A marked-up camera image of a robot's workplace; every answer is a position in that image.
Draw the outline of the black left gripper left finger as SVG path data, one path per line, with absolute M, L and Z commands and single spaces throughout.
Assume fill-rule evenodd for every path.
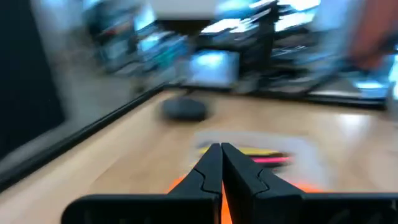
M 220 223 L 223 152 L 212 144 L 167 194 L 93 194 L 71 202 L 62 224 Z

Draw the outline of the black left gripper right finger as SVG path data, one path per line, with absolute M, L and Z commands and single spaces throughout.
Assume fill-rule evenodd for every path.
M 230 143 L 221 147 L 224 190 L 233 223 L 397 223 L 396 193 L 307 193 Z

